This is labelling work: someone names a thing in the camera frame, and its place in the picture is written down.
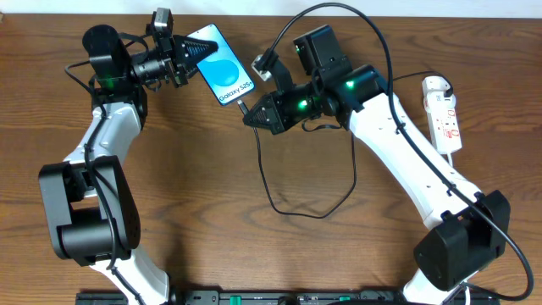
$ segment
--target wood grain surface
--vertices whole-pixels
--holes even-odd
[[[248,67],[286,17],[175,16],[174,33],[215,23]],[[375,18],[395,75],[437,69],[455,87],[463,149],[457,170],[512,204],[510,233],[534,269],[542,303],[542,20]],[[62,161],[91,121],[90,98],[64,74],[87,59],[85,31],[109,24],[142,34],[149,15],[5,15],[0,24],[0,303],[73,304],[82,290],[108,290],[102,275],[53,253],[37,175]],[[307,81],[292,39],[330,24],[354,66],[385,72],[376,35],[355,18],[305,18],[278,46],[297,82]],[[91,70],[75,72],[86,80]],[[254,104],[273,84],[252,74]],[[422,77],[395,93],[427,135]],[[141,216],[141,243],[181,287],[224,290],[357,290],[402,286],[417,266],[412,249],[427,230],[409,197],[357,143],[357,188],[326,220],[276,214],[257,169],[252,130],[235,105],[222,108],[200,75],[149,93],[145,130],[124,164]],[[322,213],[351,184],[349,134],[299,126],[261,132],[263,166],[279,208]],[[473,282],[518,294],[525,286],[510,247]]]

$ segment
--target power strip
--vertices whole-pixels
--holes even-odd
[[[445,96],[450,85],[440,76],[426,77],[422,82],[423,106],[429,120],[431,143],[440,154],[448,155],[462,148],[456,116],[456,96]]]

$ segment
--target phone screen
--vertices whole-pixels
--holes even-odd
[[[208,25],[188,37],[218,43],[218,51],[203,59],[197,68],[222,106],[254,90],[254,82],[216,25]]]

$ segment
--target green led light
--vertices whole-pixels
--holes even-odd
[[[307,106],[308,106],[307,100],[302,100],[302,101],[300,101],[299,104],[297,105],[297,107],[298,107],[299,109],[305,109]]]

